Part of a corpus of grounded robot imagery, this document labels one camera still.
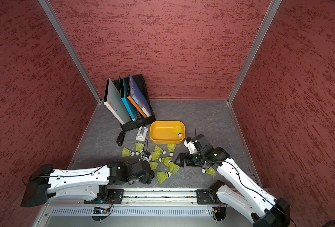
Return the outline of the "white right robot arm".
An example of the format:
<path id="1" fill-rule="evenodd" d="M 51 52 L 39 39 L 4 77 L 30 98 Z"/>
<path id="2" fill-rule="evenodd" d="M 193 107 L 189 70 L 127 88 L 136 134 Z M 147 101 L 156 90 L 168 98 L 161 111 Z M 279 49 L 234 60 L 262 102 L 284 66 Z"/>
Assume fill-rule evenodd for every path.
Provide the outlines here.
<path id="1" fill-rule="evenodd" d="M 213 198 L 245 216 L 254 227 L 288 227 L 291 223 L 290 205 L 276 199 L 238 167 L 221 147 L 205 147 L 194 154 L 180 153 L 175 159 L 180 167 L 212 167 L 236 189 L 234 192 L 221 181 L 212 184 Z"/>

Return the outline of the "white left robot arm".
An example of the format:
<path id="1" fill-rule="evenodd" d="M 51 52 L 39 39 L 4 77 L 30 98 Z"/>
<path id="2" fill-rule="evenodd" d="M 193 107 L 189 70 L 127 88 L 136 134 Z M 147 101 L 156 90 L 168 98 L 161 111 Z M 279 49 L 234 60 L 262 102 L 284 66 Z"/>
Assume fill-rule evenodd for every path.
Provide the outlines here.
<path id="1" fill-rule="evenodd" d="M 107 186 L 150 184 L 155 177 L 146 160 L 111 161 L 106 165 L 87 169 L 63 170 L 46 164 L 28 177 L 20 206 L 44 205 L 61 198 L 83 199 L 85 204 L 103 204 L 112 201 Z"/>

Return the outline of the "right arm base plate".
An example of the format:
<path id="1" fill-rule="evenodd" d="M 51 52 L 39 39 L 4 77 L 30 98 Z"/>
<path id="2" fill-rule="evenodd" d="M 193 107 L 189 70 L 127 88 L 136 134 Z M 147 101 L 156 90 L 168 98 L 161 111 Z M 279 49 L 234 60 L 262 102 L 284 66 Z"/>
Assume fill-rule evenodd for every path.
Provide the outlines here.
<path id="1" fill-rule="evenodd" d="M 221 199 L 217 194 L 209 189 L 198 189 L 196 190 L 196 199 L 198 205 L 213 205 L 218 206 L 221 203 L 231 205 L 233 200 L 228 197 L 222 197 Z"/>

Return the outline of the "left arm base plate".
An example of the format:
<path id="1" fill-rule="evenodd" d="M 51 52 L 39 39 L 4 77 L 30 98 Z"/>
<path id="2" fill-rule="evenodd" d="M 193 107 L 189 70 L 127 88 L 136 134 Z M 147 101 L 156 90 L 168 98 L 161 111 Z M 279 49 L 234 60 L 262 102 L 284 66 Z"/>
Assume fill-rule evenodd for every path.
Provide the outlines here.
<path id="1" fill-rule="evenodd" d="M 107 189 L 106 187 L 99 188 L 96 198 L 85 200 L 84 204 L 102 205 L 102 204 L 121 204 L 124 196 L 123 189 Z"/>

